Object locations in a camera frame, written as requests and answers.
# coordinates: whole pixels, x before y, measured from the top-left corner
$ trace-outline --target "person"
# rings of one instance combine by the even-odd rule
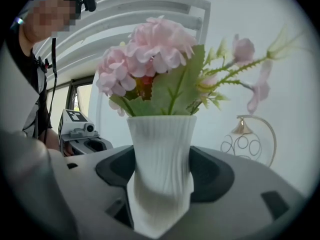
[[[36,43],[51,37],[53,33],[68,27],[77,17],[76,10],[76,0],[39,0],[28,11],[23,23],[16,23],[11,27],[5,40],[19,70],[39,94],[23,131],[28,137],[44,142],[48,149],[58,151],[59,136],[52,129],[47,109],[47,79],[38,66],[33,47]],[[70,144],[66,143],[64,155],[73,154]]]

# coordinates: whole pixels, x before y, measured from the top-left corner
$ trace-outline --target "white vase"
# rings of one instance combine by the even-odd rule
[[[188,211],[194,191],[189,151],[196,120],[184,115],[127,119],[135,152],[127,193],[136,232],[157,239]]]

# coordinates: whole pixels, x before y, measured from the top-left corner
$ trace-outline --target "black shirt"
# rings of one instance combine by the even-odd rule
[[[36,57],[31,50],[31,55],[26,56],[22,51],[19,43],[19,24],[15,24],[10,30],[6,37],[6,44],[11,53],[11,56],[21,73],[27,79],[29,84],[34,88],[34,90],[38,91],[38,63],[36,61]],[[43,133],[49,123],[49,128],[52,128],[50,123],[50,117],[47,109],[47,78],[44,79],[44,88],[41,93],[39,93],[38,100],[38,135]]]

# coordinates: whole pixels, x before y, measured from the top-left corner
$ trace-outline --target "flower stem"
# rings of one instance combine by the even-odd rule
[[[237,70],[234,70],[232,72],[230,72],[229,74],[227,74],[224,78],[222,78],[220,81],[218,81],[216,84],[215,84],[215,88],[218,88],[220,85],[223,85],[226,83],[226,81],[229,79],[229,78],[232,78],[232,77],[235,77],[237,74],[239,74],[240,72],[242,71],[245,71],[245,70],[248,70],[249,68],[252,68],[258,64],[260,64],[261,62],[265,61],[267,59],[267,57],[263,57],[263,58],[260,58],[260,59],[257,59],[249,64],[246,64],[244,66],[241,66],[239,67]]]
[[[132,108],[129,106],[129,104],[128,104],[128,102],[126,101],[126,99],[123,98],[123,97],[120,97],[120,99],[121,99],[121,100],[123,101],[123,103],[125,104],[125,106],[126,106],[126,108],[128,109],[130,115],[131,115],[132,117],[135,117],[136,114],[134,113],[134,111],[132,110]]]
[[[175,105],[175,102],[176,102],[176,99],[179,97],[179,90],[180,90],[180,87],[181,87],[181,84],[182,84],[182,81],[185,77],[185,74],[186,74],[186,68],[184,69],[180,79],[179,79],[179,82],[178,82],[178,85],[177,85],[177,88],[175,90],[175,93],[171,96],[171,102],[170,102],[170,105],[169,105],[169,109],[168,109],[168,115],[171,115],[172,113],[172,110],[174,109],[174,105]]]
[[[246,84],[246,83],[241,82],[241,81],[239,82],[239,84],[240,84],[241,86],[243,86],[244,88],[247,88],[247,89],[253,91],[253,88],[252,88],[249,84]]]
[[[192,111],[191,111],[191,115],[194,114],[194,112],[197,110],[197,108],[201,105],[202,102],[198,102],[196,106],[193,107]]]

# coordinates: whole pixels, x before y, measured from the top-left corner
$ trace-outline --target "cable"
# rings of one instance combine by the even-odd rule
[[[50,109],[49,109],[49,120],[48,124],[45,128],[45,133],[44,133],[44,140],[43,143],[46,144],[47,141],[47,132],[50,124],[50,118],[51,118],[51,111],[52,111],[52,103],[54,101],[54,96],[55,96],[55,91],[56,91],[56,86],[57,86],[57,65],[56,65],[56,39],[52,39],[52,47],[51,47],[51,60],[52,60],[52,70],[54,74],[54,85],[53,85],[53,91],[52,91],[52,98],[51,98],[51,103],[50,103]]]

